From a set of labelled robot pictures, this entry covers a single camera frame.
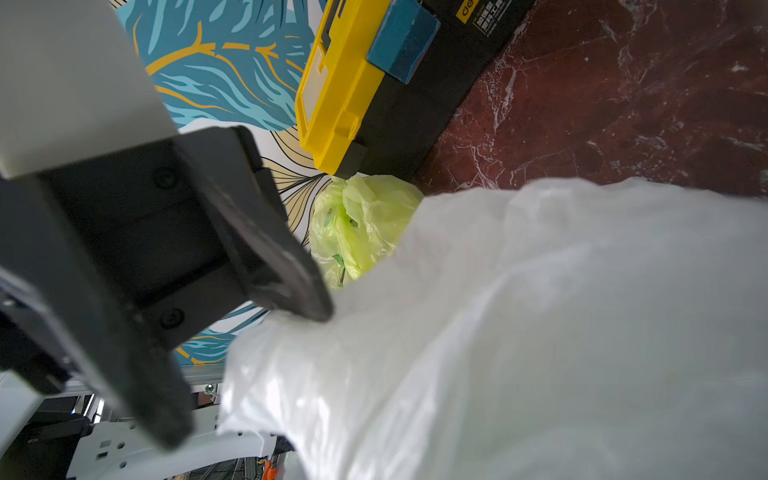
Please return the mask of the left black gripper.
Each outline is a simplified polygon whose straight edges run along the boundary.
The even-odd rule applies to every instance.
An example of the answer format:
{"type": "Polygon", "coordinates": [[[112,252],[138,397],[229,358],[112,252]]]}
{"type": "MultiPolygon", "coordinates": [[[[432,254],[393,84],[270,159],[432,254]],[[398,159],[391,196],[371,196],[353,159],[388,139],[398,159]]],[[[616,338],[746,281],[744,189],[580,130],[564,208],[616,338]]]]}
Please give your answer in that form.
{"type": "Polygon", "coordinates": [[[333,315],[245,127],[1,183],[1,367],[42,393],[81,375],[174,450],[194,420],[173,351],[247,300],[333,315]]]}

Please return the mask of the green plastic bag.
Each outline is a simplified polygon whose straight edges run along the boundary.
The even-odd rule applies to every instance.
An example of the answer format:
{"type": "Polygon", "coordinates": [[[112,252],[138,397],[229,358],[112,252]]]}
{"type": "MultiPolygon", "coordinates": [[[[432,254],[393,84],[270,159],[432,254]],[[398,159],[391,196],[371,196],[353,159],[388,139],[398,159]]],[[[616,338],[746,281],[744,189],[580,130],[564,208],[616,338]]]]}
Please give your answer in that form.
{"type": "Polygon", "coordinates": [[[326,285],[352,283],[391,255],[423,199],[391,175],[332,179],[315,197],[307,232],[326,285]]]}

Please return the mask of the white lemon print bag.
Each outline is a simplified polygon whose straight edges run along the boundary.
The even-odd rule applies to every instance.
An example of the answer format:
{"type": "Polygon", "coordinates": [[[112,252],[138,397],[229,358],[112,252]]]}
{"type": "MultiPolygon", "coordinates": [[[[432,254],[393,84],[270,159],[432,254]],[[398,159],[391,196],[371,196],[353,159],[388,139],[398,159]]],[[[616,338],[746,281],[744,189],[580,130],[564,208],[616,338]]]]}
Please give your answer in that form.
{"type": "Polygon", "coordinates": [[[425,199],[314,323],[229,350],[226,431],[311,479],[763,479],[767,203],[630,179],[425,199]]]}

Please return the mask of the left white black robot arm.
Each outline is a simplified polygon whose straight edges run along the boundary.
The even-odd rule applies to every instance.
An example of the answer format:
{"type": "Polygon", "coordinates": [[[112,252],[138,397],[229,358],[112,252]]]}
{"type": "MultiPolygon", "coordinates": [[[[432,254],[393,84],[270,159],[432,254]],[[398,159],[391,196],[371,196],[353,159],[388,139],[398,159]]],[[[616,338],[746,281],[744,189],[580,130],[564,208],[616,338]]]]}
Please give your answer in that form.
{"type": "Polygon", "coordinates": [[[245,302],[334,312],[245,127],[1,183],[2,369],[45,395],[81,378],[160,452],[196,427],[175,349],[245,302]]]}

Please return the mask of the yellow black toolbox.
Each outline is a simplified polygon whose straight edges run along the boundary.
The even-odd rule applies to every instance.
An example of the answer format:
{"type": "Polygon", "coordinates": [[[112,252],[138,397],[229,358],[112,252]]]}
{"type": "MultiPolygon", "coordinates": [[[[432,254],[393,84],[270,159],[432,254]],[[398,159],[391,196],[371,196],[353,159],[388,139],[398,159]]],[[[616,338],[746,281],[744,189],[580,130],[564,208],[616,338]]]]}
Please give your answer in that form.
{"type": "Polygon", "coordinates": [[[316,169],[409,179],[530,1],[329,1],[296,95],[316,169]]]}

